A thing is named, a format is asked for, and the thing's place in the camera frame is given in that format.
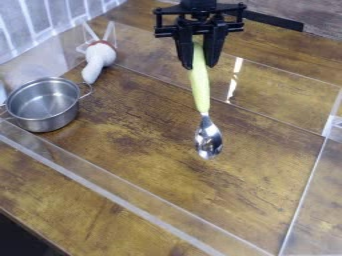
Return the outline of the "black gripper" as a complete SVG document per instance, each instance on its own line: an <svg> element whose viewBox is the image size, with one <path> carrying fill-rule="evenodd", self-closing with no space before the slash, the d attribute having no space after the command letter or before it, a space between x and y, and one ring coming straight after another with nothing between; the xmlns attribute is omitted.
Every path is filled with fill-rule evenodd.
<svg viewBox="0 0 342 256"><path fill-rule="evenodd" d="M193 35L205 35L203 50L206 65L213 68L218 61L226 36L243 30L245 3L219 3L218 0L181 0L170 7L158 7L155 15L155 36L174 37L182 66L193 69Z"/></svg>

